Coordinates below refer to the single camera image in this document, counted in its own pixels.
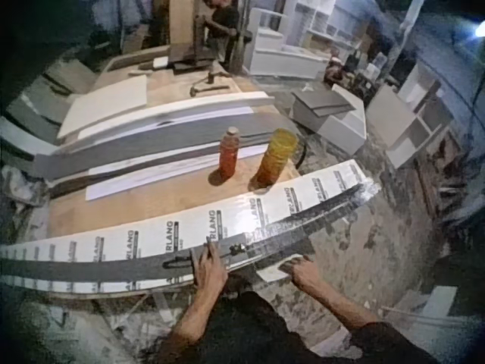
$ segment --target black shirt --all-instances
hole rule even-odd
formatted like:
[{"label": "black shirt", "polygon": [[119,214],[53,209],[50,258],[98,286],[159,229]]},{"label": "black shirt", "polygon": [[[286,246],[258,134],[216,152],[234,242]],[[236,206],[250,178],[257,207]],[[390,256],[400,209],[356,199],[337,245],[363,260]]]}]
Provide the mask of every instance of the black shirt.
[{"label": "black shirt", "polygon": [[360,359],[321,358],[308,350],[269,303],[254,292],[235,300],[221,299],[208,321],[204,337],[179,362],[230,364],[438,364],[391,325],[377,322],[352,333]]},{"label": "black shirt", "polygon": [[[239,12],[236,8],[232,6],[217,8],[212,14],[212,21],[229,29],[237,29],[237,24],[239,22]],[[221,32],[219,29],[212,28],[210,28],[208,34],[209,38],[223,38],[226,36],[226,33]]]}]

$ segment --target orange bottle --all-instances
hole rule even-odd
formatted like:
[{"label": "orange bottle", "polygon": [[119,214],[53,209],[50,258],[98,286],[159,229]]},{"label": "orange bottle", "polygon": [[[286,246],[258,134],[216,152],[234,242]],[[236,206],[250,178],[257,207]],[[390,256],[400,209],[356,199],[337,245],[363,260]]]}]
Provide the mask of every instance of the orange bottle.
[{"label": "orange bottle", "polygon": [[222,137],[219,147],[219,172],[223,179],[231,178],[234,175],[238,150],[239,130],[237,127],[230,127]]},{"label": "orange bottle", "polygon": [[255,180],[259,187],[275,184],[288,158],[295,152],[298,139],[286,129],[276,129],[264,154]]}]

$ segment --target man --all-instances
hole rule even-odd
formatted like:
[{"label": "man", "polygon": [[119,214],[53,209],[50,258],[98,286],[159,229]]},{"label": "man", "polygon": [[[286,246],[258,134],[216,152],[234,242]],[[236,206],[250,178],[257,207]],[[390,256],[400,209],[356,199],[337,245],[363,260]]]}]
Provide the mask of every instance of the man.
[{"label": "man", "polygon": [[362,348],[358,360],[321,358],[308,350],[300,336],[290,333],[271,305],[254,292],[237,299],[220,299],[227,271],[213,243],[199,261],[192,257],[197,293],[192,305],[161,345],[159,362],[213,363],[437,363],[376,315],[348,300],[320,278],[307,257],[292,259],[281,268],[293,283],[329,309]]},{"label": "man", "polygon": [[236,43],[239,12],[236,7],[232,6],[231,0],[204,1],[208,7],[215,9],[212,19],[205,17],[205,25],[209,29],[207,44],[218,58],[219,44],[227,39],[226,55],[222,64],[223,67],[227,67]]}]

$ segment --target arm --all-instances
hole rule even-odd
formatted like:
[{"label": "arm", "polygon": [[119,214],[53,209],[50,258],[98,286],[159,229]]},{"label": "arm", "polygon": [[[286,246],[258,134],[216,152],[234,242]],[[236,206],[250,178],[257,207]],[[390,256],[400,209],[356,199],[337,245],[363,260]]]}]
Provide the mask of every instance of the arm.
[{"label": "arm", "polygon": [[308,257],[294,258],[282,265],[293,283],[331,311],[342,324],[354,331],[380,319],[371,311],[349,300],[320,278],[318,267]]},{"label": "arm", "polygon": [[176,362],[181,353],[196,344],[205,332],[208,318],[227,280],[219,251],[209,243],[197,261],[192,255],[197,293],[193,303],[174,326],[158,354],[159,363]]}]

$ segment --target wooden workbench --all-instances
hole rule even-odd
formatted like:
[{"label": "wooden workbench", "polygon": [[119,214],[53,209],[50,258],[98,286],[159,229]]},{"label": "wooden workbench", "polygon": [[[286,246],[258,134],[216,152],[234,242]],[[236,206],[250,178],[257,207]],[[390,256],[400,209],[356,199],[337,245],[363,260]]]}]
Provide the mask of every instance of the wooden workbench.
[{"label": "wooden workbench", "polygon": [[[95,82],[93,89],[125,80],[129,77],[128,73],[132,69],[136,69],[136,66],[103,72]],[[214,71],[222,71],[217,62],[214,65]],[[207,76],[207,71],[177,76],[174,75],[172,70],[154,72],[149,76],[147,107],[189,99],[189,90],[192,84],[205,76]],[[245,77],[218,77],[212,86],[217,85],[228,85],[230,88],[202,93],[197,97],[258,91],[258,87]],[[203,83],[199,85],[201,88],[206,86]],[[278,112],[272,105],[253,109],[255,112]],[[220,186],[211,184],[211,172],[217,169],[212,167],[93,201],[86,201],[86,190],[62,196],[51,202],[48,235],[58,237],[108,228],[191,209],[247,193],[249,182],[258,170],[261,158],[261,155],[257,155],[239,160],[235,175]],[[290,180],[298,176],[298,171],[289,162],[279,181]]]}]

